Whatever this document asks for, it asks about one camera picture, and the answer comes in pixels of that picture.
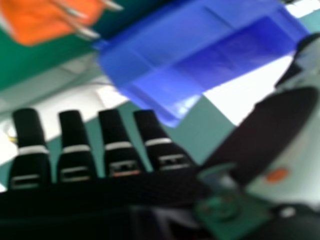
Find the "blue box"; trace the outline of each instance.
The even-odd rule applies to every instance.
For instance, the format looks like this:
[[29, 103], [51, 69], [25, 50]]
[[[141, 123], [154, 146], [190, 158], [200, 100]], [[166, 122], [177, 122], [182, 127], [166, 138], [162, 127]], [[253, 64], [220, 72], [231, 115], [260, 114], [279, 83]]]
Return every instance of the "blue box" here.
[[204, 91], [290, 53], [306, 35], [277, 0], [176, 0], [100, 47], [98, 63], [175, 127]]

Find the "robotic hand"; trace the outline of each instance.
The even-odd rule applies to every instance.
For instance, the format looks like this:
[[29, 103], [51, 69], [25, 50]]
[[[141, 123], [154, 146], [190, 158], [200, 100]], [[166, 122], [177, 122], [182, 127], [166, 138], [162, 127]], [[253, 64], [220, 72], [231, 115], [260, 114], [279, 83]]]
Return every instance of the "robotic hand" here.
[[80, 115], [71, 111], [60, 114], [63, 152], [58, 184], [51, 184], [40, 121], [33, 110], [16, 112], [20, 155], [9, 191], [0, 194], [1, 237], [319, 239], [319, 56], [320, 34], [302, 40], [274, 93], [203, 166], [172, 142], [152, 112], [141, 111], [135, 120], [154, 169], [146, 172], [112, 110], [99, 114], [107, 178], [97, 178]]

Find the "green component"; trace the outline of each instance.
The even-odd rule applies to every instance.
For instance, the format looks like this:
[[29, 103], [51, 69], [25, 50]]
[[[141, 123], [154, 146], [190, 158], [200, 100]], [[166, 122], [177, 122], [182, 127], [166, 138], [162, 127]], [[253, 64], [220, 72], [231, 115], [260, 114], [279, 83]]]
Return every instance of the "green component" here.
[[270, 203], [233, 193], [200, 202], [195, 212], [217, 240], [240, 240], [272, 219]]
[[[93, 28], [109, 39], [170, 1], [117, 0], [125, 10], [106, 11]], [[91, 44], [75, 35], [69, 35], [27, 47], [15, 43], [0, 30], [0, 91], [92, 51]]]

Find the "green mat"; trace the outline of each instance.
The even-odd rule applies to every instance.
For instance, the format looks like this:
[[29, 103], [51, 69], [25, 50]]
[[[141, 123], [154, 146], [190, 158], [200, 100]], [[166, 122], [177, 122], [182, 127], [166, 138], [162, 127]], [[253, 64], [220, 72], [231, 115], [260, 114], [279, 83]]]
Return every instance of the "green mat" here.
[[[106, 11], [93, 28], [109, 39], [170, 1], [117, 0], [125, 10], [117, 13]], [[0, 91], [90, 51], [91, 42], [74, 35], [25, 47], [0, 31]]]

